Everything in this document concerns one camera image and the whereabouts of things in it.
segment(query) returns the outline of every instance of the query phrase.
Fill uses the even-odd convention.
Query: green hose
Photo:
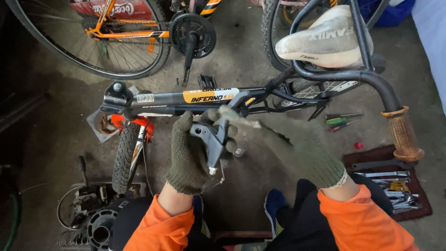
[[[16,236],[17,228],[18,228],[19,222],[20,222],[20,207],[19,207],[19,199],[20,198],[17,193],[11,193],[11,195],[9,195],[9,196],[12,198],[12,202],[14,204],[14,221],[12,222],[11,233],[9,235],[8,242],[4,246],[3,251],[8,251],[9,248],[11,247],[12,241],[14,240],[14,237]]]

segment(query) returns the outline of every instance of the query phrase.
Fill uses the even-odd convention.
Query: chain
[[[170,22],[104,22],[107,25],[115,25],[115,24],[126,24],[126,25],[168,25]],[[108,40],[111,43],[121,43],[121,44],[137,44],[137,45],[156,45],[156,46],[172,46],[170,43],[149,43],[149,42],[130,42],[130,41],[122,41],[117,39]]]

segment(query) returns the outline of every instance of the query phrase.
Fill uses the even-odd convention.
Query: black pants
[[[377,183],[356,174],[351,175],[351,178],[357,184],[366,185],[372,194],[372,200],[392,216],[392,204]],[[109,245],[112,251],[124,249],[151,203],[151,199],[139,198],[120,211],[111,229]],[[201,233],[201,214],[194,212],[194,216],[195,222],[187,235],[189,245],[185,250],[224,251]],[[338,250],[327,218],[319,209],[317,189],[308,180],[300,179],[297,182],[294,207],[280,209],[277,219],[279,222],[285,222],[284,230],[266,250]]]

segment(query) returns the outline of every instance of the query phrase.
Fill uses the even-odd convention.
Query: green knit glove
[[[296,120],[285,113],[269,113],[265,118],[250,121],[226,106],[219,109],[223,119],[249,130],[257,130],[266,145],[283,165],[301,178],[320,188],[338,187],[345,183],[343,163],[326,147],[327,131],[319,121]]]
[[[206,111],[200,118],[201,122],[214,124],[217,110]],[[167,172],[166,179],[179,193],[195,195],[202,192],[204,184],[212,178],[207,166],[206,149],[202,139],[191,136],[192,112],[187,111],[173,125],[172,129],[172,167]],[[237,129],[229,128],[229,137],[234,137]],[[237,150],[237,144],[229,138],[226,143],[227,154],[220,159],[220,165],[227,167],[232,152]]]

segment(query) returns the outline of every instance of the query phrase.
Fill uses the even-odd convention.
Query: warning label
[[[154,102],[155,99],[153,98],[153,94],[138,94],[136,96],[136,101],[138,103],[145,103],[145,102]]]

